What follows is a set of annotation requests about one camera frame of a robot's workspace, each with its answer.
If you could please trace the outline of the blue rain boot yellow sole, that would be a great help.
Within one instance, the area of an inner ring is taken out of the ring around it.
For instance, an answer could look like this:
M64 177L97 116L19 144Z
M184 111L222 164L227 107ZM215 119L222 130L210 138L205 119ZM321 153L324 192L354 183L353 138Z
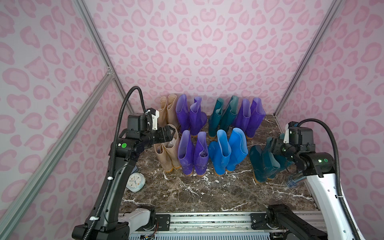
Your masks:
M212 141L209 145L209 157L213 162L214 171L218 176L226 172L232 149L228 142L227 133L224 130L217 131L217 141Z

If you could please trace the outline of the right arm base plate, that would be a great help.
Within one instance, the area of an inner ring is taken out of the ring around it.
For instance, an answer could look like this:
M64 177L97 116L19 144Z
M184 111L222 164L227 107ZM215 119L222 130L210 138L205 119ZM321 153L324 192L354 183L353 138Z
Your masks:
M251 228L252 230L278 230L276 226L268 222L266 213L251 213Z

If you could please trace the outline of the teal rain boot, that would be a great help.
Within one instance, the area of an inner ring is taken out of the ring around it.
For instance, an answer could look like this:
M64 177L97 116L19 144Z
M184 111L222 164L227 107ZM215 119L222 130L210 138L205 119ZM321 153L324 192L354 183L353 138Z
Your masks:
M258 183L264 183L267 179L273 179L280 169L280 163L267 147L262 150L260 145L252 146L249 157L254 172L254 179Z
M239 97L235 95L231 96L231 99L220 121L220 130L224 130L225 132L229 130L230 126L233 124L234 120L237 117L238 104L239 104Z

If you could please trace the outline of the purple rain boot small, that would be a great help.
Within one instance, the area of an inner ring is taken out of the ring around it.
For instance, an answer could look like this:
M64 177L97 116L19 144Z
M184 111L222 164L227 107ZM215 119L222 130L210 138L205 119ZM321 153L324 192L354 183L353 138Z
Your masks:
M242 105L234 122L234 127L246 131L251 117L251 104L248 99L242 100Z
M253 98L251 104L251 116L246 128L246 137L247 139L253 139L257 129L261 125L264 117L266 116L266 111L263 108L262 100L260 98Z

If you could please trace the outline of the large purple boot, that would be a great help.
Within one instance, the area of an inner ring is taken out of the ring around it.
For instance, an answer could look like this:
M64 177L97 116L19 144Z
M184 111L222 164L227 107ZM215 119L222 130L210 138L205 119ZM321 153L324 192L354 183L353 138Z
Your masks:
M181 133L190 128L190 117L187 96L185 94L181 95L177 101L176 105L176 114L180 124Z
M194 103L190 106L190 133L197 136L207 123L207 115L202 112L202 97L194 97Z

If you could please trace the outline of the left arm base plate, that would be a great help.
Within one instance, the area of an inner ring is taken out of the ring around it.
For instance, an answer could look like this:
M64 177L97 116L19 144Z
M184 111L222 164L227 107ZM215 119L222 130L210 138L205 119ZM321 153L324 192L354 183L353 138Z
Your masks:
M169 214L156 214L150 217L149 223L143 227L146 231L169 231L171 224L171 215Z

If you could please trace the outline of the large purple boot front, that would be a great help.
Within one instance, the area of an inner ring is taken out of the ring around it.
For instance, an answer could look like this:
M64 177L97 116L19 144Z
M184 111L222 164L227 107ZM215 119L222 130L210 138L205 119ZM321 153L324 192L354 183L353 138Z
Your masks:
M181 95L177 101L176 105L176 114L180 124L181 133L190 128L190 117L187 96L185 94Z

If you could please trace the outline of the large purple boot back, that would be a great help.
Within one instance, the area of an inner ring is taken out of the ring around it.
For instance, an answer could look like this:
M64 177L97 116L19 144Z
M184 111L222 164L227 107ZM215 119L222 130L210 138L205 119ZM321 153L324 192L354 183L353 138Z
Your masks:
M202 97L194 97L194 103L190 106L190 133L197 136L207 123L207 115L202 112Z

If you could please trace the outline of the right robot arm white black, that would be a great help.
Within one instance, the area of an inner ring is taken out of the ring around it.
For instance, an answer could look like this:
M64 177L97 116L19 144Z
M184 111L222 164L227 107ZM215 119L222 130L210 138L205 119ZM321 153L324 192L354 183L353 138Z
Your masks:
M272 138L267 142L267 155L287 157L303 169L306 182L313 190L325 220L321 231L301 219L286 205L270 205L266 223L270 228L283 227L299 240L362 240L341 187L340 167L328 153L314 152L314 145L285 143Z

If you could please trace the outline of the beige rain boot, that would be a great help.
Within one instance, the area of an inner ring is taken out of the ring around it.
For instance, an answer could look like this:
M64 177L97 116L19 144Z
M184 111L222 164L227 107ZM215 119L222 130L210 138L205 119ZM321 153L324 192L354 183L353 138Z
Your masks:
M166 96L160 98L160 105L161 107L159 108L158 126L164 127L168 124L168 99Z
M178 159L178 149L180 144L179 133L177 128L174 125L168 124L168 126L175 129L175 134L173 136L173 139L170 142L163 143L163 147L172 161L173 168L179 169L182 167Z
M158 161L166 173L170 173L173 170L173 164L170 156L165 150L163 144L154 144L155 154L158 158Z
M172 124L176 128L180 126L176 113L177 101L178 96L175 94L171 94L167 98L167 121L168 124Z

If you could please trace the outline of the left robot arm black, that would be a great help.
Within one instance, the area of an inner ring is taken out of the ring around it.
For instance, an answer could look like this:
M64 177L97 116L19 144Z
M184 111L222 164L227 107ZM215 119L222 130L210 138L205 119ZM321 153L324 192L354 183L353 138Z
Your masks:
M109 169L96 203L85 223L74 227L73 239L127 240L140 228L151 231L156 227L153 207L136 208L125 222L119 221L119 209L140 154L154 144L170 142L175 135L176 129L171 126L141 132L124 129L119 134L111 144Z

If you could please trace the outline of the large teal boot yellow sole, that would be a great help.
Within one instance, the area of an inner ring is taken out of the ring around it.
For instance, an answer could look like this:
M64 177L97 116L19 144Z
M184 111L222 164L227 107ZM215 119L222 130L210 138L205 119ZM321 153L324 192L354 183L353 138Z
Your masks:
M267 138L266 150L266 176L268 180L275 178L276 174L286 170L289 166L293 165L294 162L289 161L283 156L273 155L269 149L272 146L273 137Z

